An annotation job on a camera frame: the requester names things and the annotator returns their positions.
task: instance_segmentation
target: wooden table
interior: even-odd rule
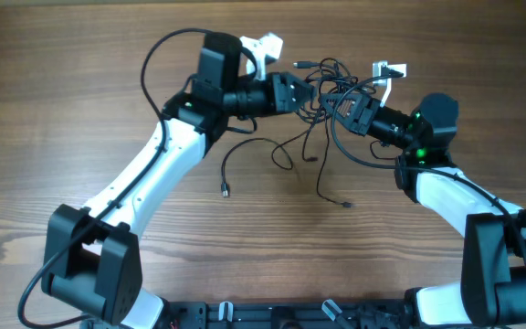
[[[284,40],[273,70],[335,57],[360,77],[371,63],[408,63],[388,105],[410,112],[430,92],[459,100],[452,155],[468,176],[526,207],[526,5],[488,1],[245,2],[0,8],[0,327],[18,327],[16,303],[41,265],[47,221],[79,207],[141,150],[155,118],[139,87],[142,60],[162,35],[205,27]],[[201,37],[178,37],[152,59],[148,85],[162,103],[195,72]],[[259,121],[257,136],[287,140],[295,115]],[[369,158],[371,138],[341,133]],[[323,155],[324,132],[308,154]],[[393,175],[348,161],[334,147],[324,194],[320,163],[296,170],[251,144],[229,160],[233,195],[220,196],[219,166],[244,136],[227,133],[163,203],[142,240],[144,286],[172,301],[321,301],[401,297],[456,281],[462,238],[414,205]],[[395,154],[395,150],[379,150]],[[76,314],[41,292],[28,316]]]

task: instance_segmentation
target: cable connector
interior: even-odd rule
[[[223,197],[230,197],[230,186],[226,182],[220,185],[220,191]]]
[[[293,63],[293,67],[296,68],[296,69],[311,69],[311,68],[317,67],[319,65],[320,65],[320,63],[312,62],[312,61],[308,61],[308,60],[301,60],[301,61],[297,61],[297,62]]]

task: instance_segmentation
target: black cable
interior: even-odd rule
[[[330,135],[328,134],[328,120],[324,121],[324,126],[326,130],[326,148],[324,149],[324,159],[321,162],[320,172],[318,172],[318,179],[316,180],[316,194],[323,198],[326,201],[332,202],[335,205],[340,205],[343,207],[352,207],[352,203],[350,202],[338,202],[335,200],[332,200],[331,198],[324,196],[320,192],[320,179],[321,179],[321,173],[324,171],[324,166],[326,165],[326,161],[328,160],[328,148],[330,147]]]
[[[302,106],[301,108],[299,108],[296,111],[296,114],[305,123],[309,124],[310,127],[305,132],[303,132],[303,133],[301,133],[301,134],[299,134],[299,135],[287,140],[286,142],[284,142],[282,144],[277,144],[277,146],[271,152],[271,159],[273,160],[273,163],[275,165],[277,165],[278,167],[282,168],[282,169],[286,169],[286,167],[283,167],[281,164],[279,164],[275,160],[275,157],[274,157],[275,156],[275,152],[281,146],[283,146],[283,145],[285,145],[287,143],[291,143],[291,142],[299,139],[303,135],[305,135],[305,138],[303,140],[303,145],[302,145],[302,148],[301,148],[301,158],[302,158],[302,160],[305,161],[305,162],[318,161],[318,157],[316,157],[316,156],[307,157],[305,153],[306,153],[306,147],[308,145],[308,140],[310,138],[311,131],[316,127],[316,125],[318,123],[326,122],[326,120],[331,117],[331,115],[329,113],[327,113],[323,109],[323,106],[321,105],[321,95],[322,95],[321,88],[324,85],[324,83],[331,82],[331,83],[334,84],[334,87],[332,87],[330,90],[328,90],[327,93],[340,93],[340,92],[344,92],[345,90],[348,90],[349,88],[353,87],[358,82],[358,78],[353,76],[351,74],[351,72],[348,70],[348,68],[346,67],[346,65],[344,65],[344,63],[340,62],[336,58],[325,58],[319,63],[318,62],[311,62],[311,61],[296,62],[296,63],[294,63],[294,66],[296,68],[299,68],[299,69],[317,68],[312,73],[308,74],[308,76],[305,78],[304,81],[307,82],[307,83],[315,82],[314,91],[312,93],[312,95],[313,95],[312,98],[315,99],[316,95],[318,95],[317,101],[318,101],[318,103],[320,105],[317,108],[315,108],[313,106],[313,102],[311,102],[309,109],[306,109],[305,106]],[[319,77],[314,77],[314,75],[318,74],[318,73],[320,73],[320,76]],[[360,92],[363,92],[365,94],[373,94],[373,93],[376,92],[376,89],[374,87],[372,87],[372,86],[364,86],[364,87],[362,87]],[[327,138],[326,148],[328,148],[330,146],[330,136],[327,134],[326,138]],[[334,200],[324,196],[320,192],[321,173],[322,173],[323,168],[324,168],[324,166],[326,164],[326,159],[327,159],[327,154],[328,154],[327,152],[328,151],[325,150],[325,152],[324,152],[324,161],[322,162],[321,169],[320,169],[320,171],[318,173],[317,184],[316,184],[316,193],[318,194],[319,197],[321,197],[324,200],[330,201],[330,202],[332,202],[334,204],[341,205],[341,206],[344,206],[344,207],[351,207],[352,204],[350,204],[348,202],[337,202],[337,201],[334,201]],[[221,179],[222,179],[221,190],[222,190],[223,196],[229,196],[229,188],[228,188],[228,183],[226,182],[226,178],[222,177]]]
[[[239,147],[245,145],[246,143],[251,143],[251,142],[255,142],[255,141],[265,141],[265,142],[269,142],[269,143],[273,143],[276,145],[276,149],[277,148],[280,148],[281,151],[283,151],[283,153],[285,154],[285,156],[287,156],[288,158],[288,161],[289,161],[289,167],[285,167],[283,165],[280,165],[278,164],[275,159],[273,158],[273,154],[275,153],[275,149],[274,151],[271,153],[271,160],[273,160],[273,163],[275,165],[277,165],[279,168],[283,169],[283,170],[291,170],[293,169],[293,160],[291,160],[291,157],[289,156],[289,153],[283,148],[283,145],[282,144],[279,144],[277,142],[275,142],[274,140],[272,139],[269,139],[269,138],[264,138],[264,137],[257,137],[257,138],[249,138],[241,143],[238,143],[237,145],[233,146],[225,155],[225,158],[223,159],[223,163],[220,165],[220,177],[222,179],[222,183],[220,185],[220,190],[223,194],[224,197],[229,197],[230,196],[230,185],[226,182],[226,161],[228,160],[228,157]]]
[[[253,71],[251,74],[247,75],[249,80],[253,80],[257,76],[258,67],[257,62],[255,61],[255,55],[253,55],[253,52],[249,50],[248,48],[242,47],[241,52],[245,57],[253,63],[253,66],[255,67],[255,71]]]
[[[377,160],[394,160],[395,158],[393,158],[393,157],[381,157],[381,156],[378,156],[378,155],[374,152],[374,150],[373,150],[373,145],[374,145],[375,143],[380,143],[380,142],[381,142],[381,141],[372,141],[372,142],[369,144],[369,150],[371,150],[371,154],[373,155],[373,157],[374,157],[375,159],[377,159]]]
[[[367,83],[370,83],[370,82],[373,82],[373,81],[376,81],[376,80],[383,80],[383,79],[390,79],[390,78],[399,78],[401,76],[402,75],[400,73],[394,72],[394,74],[392,74],[392,75],[370,78],[370,79],[364,80],[362,82],[359,82],[354,87],[352,87],[351,89],[349,89],[349,90],[347,90],[346,92],[343,93],[343,95],[336,102],[336,104],[334,106],[334,111],[337,111],[338,107],[342,104],[342,102],[346,98],[346,96],[348,96],[354,90],[362,88],[364,84],[367,84]],[[338,148],[341,150],[341,152],[344,155],[346,155],[346,157],[348,157],[350,160],[354,161],[357,164],[369,166],[369,167],[372,167],[372,168],[393,169],[393,170],[397,169],[396,165],[373,164],[373,163],[369,163],[367,161],[364,161],[362,159],[359,159],[359,158],[355,157],[354,155],[350,154],[344,148],[344,146],[342,146],[342,144],[338,140],[338,135],[336,134],[335,127],[336,127],[335,126],[335,120],[332,118],[331,119],[332,139],[333,139],[334,143],[336,144],[336,146],[338,146]],[[507,209],[503,205],[501,205],[500,202],[496,198],[490,196],[486,191],[484,191],[480,187],[476,186],[475,184],[471,183],[470,181],[468,181],[466,179],[462,179],[462,178],[457,177],[457,176],[452,175],[452,174],[448,174],[446,172],[442,172],[442,171],[431,169],[431,168],[412,167],[412,166],[404,166],[403,169],[417,171],[417,172],[432,173],[432,174],[442,175],[442,176],[454,179],[455,181],[457,181],[459,183],[462,183],[462,184],[472,188],[474,191],[476,191],[482,197],[486,198],[490,202],[491,205],[493,205],[498,210],[500,210],[500,212],[502,212],[502,214],[504,215],[505,224],[512,231],[512,233],[513,233],[513,235],[515,237],[515,241],[517,243],[517,246],[519,247],[519,249],[521,251],[521,256],[522,256],[523,262],[525,263],[525,270],[526,270],[526,244],[525,244],[525,240],[522,237],[521,232],[517,229],[517,226],[515,225],[514,219],[510,215],[509,211],[507,211]]]
[[[250,117],[249,117],[249,120],[253,122],[253,130],[248,131],[248,130],[236,128],[236,127],[226,127],[226,130],[228,132],[233,132],[233,133],[252,134],[257,131],[257,120],[255,120],[255,118],[250,118]]]
[[[201,28],[184,28],[184,29],[180,29],[180,30],[174,31],[174,32],[168,34],[167,36],[162,37],[157,43],[155,43],[155,45],[153,45],[153,47],[150,49],[149,53],[145,57],[145,61],[143,62],[142,73],[141,73],[141,84],[142,84],[143,94],[145,95],[145,98],[147,99],[147,101],[152,105],[153,111],[155,112],[155,115],[158,117],[158,120],[159,120],[160,125],[162,127],[162,140],[160,141],[160,145],[159,145],[157,151],[153,155],[153,157],[150,160],[150,162],[127,185],[127,187],[125,187],[125,189],[123,189],[119,193],[119,195],[114,200],[112,200],[109,203],[109,205],[102,212],[100,212],[100,214],[98,214],[94,218],[94,220],[91,220],[83,229],[81,229],[76,234],[76,236],[74,236],[74,238],[72,238],[70,240],[70,242],[67,244],[67,246],[64,249],[61,249],[59,252],[54,254],[46,262],[46,264],[44,264],[40,268],[40,270],[38,270],[36,275],[34,275],[32,280],[26,286],[26,289],[24,290],[24,293],[20,297],[19,303],[17,305],[17,318],[19,319],[19,322],[21,324],[23,324],[24,326],[26,326],[28,328],[35,328],[35,329],[44,329],[44,328],[52,329],[52,328],[59,328],[61,326],[65,326],[65,325],[69,325],[69,324],[74,324],[74,323],[77,323],[77,322],[80,322],[82,320],[86,320],[86,319],[90,318],[89,315],[81,315],[81,316],[77,316],[77,317],[74,317],[74,318],[71,318],[71,319],[68,319],[68,320],[65,320],[65,321],[57,322],[57,323],[54,323],[54,324],[35,324],[35,323],[30,322],[26,318],[27,298],[29,297],[31,292],[36,287],[37,282],[40,281],[40,279],[42,279],[42,277],[50,270],[50,268],[58,261],[58,259],[60,257],[62,257],[62,255],[64,255],[69,250],[70,247],[74,246],[77,243],[80,243],[85,238],[85,236],[87,234],[89,234],[89,232],[97,224],[99,224],[102,221],[102,219],[105,216],[107,216],[116,206],[118,206],[120,204],[120,202],[131,192],[131,190],[142,180],[142,178],[147,174],[147,172],[149,172],[149,170],[152,168],[153,164],[155,164],[157,159],[160,157],[160,155],[162,153],[162,150],[164,150],[164,147],[165,147],[165,123],[163,122],[163,117],[160,114],[160,111],[159,111],[158,107],[155,105],[155,102],[153,102],[152,97],[150,96],[149,92],[147,91],[147,88],[145,87],[145,70],[147,69],[147,64],[148,64],[148,62],[150,60],[150,57],[152,56],[153,52],[159,46],[161,46],[161,44],[163,42],[165,42],[170,37],[174,37],[174,36],[177,36],[177,35],[180,35],[180,34],[183,34],[183,33],[187,33],[187,32],[198,32],[198,33],[208,34],[211,31],[206,30],[206,29],[201,29]],[[187,87],[189,81],[192,78],[193,78],[193,76],[188,78],[188,80],[186,81],[186,83],[184,85],[185,87]]]

